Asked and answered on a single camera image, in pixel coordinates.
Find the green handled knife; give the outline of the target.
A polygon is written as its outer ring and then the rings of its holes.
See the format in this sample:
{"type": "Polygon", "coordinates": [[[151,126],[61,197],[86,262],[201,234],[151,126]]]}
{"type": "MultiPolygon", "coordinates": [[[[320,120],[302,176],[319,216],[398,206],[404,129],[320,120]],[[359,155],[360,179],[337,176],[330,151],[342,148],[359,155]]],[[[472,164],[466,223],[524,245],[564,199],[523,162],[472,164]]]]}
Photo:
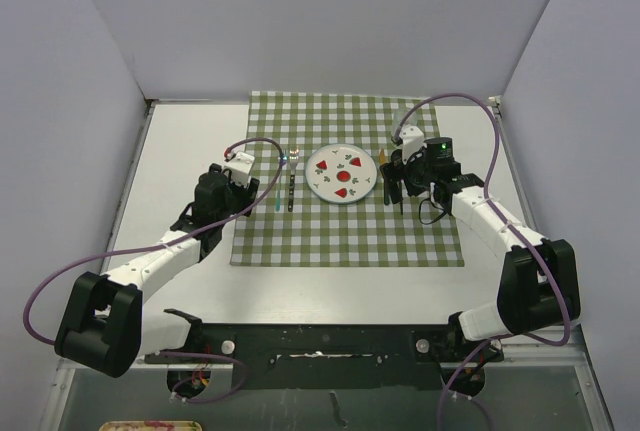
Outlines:
{"type": "MultiPolygon", "coordinates": [[[[386,164],[387,159],[386,159],[386,154],[385,154],[385,150],[381,149],[379,152],[379,164],[380,166],[386,164]]],[[[386,182],[386,178],[384,177],[384,174],[381,172],[381,176],[382,176],[382,184],[383,184],[383,199],[384,199],[384,205],[385,206],[389,206],[390,205],[390,196],[389,196],[389,189],[388,189],[388,185],[386,182]]]]}

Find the clear drinking glass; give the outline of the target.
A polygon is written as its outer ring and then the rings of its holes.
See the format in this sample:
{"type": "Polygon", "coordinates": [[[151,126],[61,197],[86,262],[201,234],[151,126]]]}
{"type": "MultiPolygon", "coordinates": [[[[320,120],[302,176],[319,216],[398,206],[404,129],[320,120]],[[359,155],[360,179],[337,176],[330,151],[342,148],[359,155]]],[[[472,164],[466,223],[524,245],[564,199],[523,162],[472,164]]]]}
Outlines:
{"type": "MultiPolygon", "coordinates": [[[[407,107],[399,107],[397,109],[395,109],[393,111],[393,116],[392,116],[392,123],[391,123],[391,134],[394,135],[398,126],[400,125],[401,121],[405,118],[405,116],[407,115],[407,113],[410,111],[410,108],[407,107]]],[[[416,113],[413,113],[402,125],[402,127],[405,126],[418,126],[419,125],[419,120],[418,120],[418,115],[416,113]]]]}

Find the iridescent rainbow fork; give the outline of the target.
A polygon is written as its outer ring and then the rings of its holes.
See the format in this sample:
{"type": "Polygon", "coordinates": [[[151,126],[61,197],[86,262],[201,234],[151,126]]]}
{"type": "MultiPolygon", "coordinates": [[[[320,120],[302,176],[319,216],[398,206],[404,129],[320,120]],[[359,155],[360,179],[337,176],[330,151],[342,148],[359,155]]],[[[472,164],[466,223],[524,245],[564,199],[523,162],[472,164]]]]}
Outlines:
{"type": "Polygon", "coordinates": [[[285,150],[280,162],[280,175],[276,184],[276,198],[275,198],[275,207],[274,207],[274,210],[276,213],[280,212],[282,207],[282,181],[285,176],[288,157],[289,157],[289,153],[288,151],[285,150]]]}

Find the white plate with strawberries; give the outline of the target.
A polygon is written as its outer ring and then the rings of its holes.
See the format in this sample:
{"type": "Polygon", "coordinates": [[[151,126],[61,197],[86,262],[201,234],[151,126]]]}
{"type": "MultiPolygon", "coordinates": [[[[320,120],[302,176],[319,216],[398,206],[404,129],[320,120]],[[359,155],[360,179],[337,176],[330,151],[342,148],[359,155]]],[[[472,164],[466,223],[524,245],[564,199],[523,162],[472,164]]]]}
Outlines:
{"type": "Polygon", "coordinates": [[[373,158],[360,147],[330,144],[306,161],[304,177],[321,200],[338,205],[356,203],[368,196],[378,180],[373,158]]]}

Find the silver fork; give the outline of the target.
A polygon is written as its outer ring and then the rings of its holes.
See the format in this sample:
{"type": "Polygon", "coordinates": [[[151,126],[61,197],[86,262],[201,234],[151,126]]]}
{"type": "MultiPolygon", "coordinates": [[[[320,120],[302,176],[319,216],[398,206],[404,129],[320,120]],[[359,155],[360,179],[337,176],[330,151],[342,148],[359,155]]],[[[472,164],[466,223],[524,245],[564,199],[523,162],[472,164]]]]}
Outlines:
{"type": "Polygon", "coordinates": [[[299,162],[299,148],[294,147],[289,150],[287,159],[289,168],[289,184],[288,184],[288,201],[287,211],[292,212],[294,208],[295,199],[295,181],[296,181],[296,169],[299,162]]]}

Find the green white checkered tablecloth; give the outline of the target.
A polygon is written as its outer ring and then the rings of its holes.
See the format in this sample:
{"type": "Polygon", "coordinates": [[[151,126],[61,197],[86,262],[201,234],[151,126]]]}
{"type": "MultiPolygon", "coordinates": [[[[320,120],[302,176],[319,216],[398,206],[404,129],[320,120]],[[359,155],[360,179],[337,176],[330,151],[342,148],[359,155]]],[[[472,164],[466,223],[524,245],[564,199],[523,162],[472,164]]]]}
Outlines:
{"type": "Polygon", "coordinates": [[[400,209],[385,206],[376,185],[364,199],[347,205],[318,198],[304,177],[307,159],[329,144],[352,144],[378,158],[391,153],[393,111],[412,108],[415,98],[254,91],[250,96],[245,149],[256,158],[252,172],[266,187],[277,174],[278,142],[298,147],[295,199],[287,211],[289,174],[282,181],[276,213],[276,186],[248,218],[236,221],[230,262],[258,267],[461,267],[456,224],[435,209],[404,198],[400,209]]]}

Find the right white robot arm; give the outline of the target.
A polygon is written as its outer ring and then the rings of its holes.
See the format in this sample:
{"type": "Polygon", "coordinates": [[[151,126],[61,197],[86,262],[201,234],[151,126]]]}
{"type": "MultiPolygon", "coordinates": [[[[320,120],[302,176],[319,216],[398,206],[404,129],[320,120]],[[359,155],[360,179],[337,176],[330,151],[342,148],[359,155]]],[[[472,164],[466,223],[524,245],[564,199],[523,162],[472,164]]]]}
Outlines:
{"type": "Polygon", "coordinates": [[[454,328],[445,346],[452,357],[469,359],[481,340],[569,327],[580,317],[576,257],[567,241],[529,228],[490,195],[482,179],[463,173],[450,138],[405,138],[398,145],[380,168],[391,202],[425,194],[503,262],[496,298],[451,316],[454,328]]]}

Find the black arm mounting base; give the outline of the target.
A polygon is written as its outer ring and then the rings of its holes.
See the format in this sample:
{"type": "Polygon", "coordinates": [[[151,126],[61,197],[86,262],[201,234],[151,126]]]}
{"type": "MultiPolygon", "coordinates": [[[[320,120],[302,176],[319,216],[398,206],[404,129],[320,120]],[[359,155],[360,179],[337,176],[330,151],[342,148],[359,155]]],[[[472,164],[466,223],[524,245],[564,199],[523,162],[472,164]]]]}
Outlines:
{"type": "Polygon", "coordinates": [[[190,331],[178,356],[149,354],[148,364],[188,364],[209,351],[248,368],[234,369],[232,382],[246,390],[364,390],[411,387],[439,390],[445,366],[501,361],[489,345],[477,355],[450,325],[267,325],[200,324],[190,331]]]}

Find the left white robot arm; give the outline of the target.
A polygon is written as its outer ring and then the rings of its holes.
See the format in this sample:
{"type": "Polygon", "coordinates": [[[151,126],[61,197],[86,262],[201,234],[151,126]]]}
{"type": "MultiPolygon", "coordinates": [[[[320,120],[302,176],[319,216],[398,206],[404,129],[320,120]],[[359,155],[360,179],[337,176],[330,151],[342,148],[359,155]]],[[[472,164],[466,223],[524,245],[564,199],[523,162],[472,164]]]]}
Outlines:
{"type": "Polygon", "coordinates": [[[144,355],[169,350],[180,361],[200,356],[204,338],[195,318],[169,309],[161,319],[144,304],[182,271],[203,261],[235,216],[249,215],[259,187],[253,156],[239,152],[199,177],[194,199],[150,248],[102,275],[79,276],[54,341],[57,355],[110,377],[122,376],[144,355]]]}

